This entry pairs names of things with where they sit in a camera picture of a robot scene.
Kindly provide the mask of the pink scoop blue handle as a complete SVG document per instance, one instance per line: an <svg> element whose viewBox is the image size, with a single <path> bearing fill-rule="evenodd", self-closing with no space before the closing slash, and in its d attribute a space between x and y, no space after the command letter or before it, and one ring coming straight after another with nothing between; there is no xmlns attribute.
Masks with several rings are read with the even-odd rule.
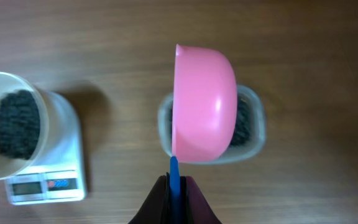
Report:
<svg viewBox="0 0 358 224"><path fill-rule="evenodd" d="M213 161L228 148L187 149L177 136L183 134L190 142L196 142L196 133L213 134L220 127L231 140L236 113L236 79L228 59L217 50L177 45L169 182L172 223L184 223L179 163Z"/></svg>

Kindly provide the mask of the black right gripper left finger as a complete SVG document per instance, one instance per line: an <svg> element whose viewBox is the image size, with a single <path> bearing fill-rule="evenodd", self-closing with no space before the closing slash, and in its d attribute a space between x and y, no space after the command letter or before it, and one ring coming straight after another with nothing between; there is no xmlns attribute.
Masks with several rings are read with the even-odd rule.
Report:
<svg viewBox="0 0 358 224"><path fill-rule="evenodd" d="M169 223L169 175L160 176L129 224Z"/></svg>

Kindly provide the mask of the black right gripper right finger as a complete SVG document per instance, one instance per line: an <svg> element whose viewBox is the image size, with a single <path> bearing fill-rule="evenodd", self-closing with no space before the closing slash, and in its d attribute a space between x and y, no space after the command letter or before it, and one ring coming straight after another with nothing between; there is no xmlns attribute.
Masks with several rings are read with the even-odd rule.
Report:
<svg viewBox="0 0 358 224"><path fill-rule="evenodd" d="M188 224L222 224L214 214L194 178L182 176L183 222Z"/></svg>

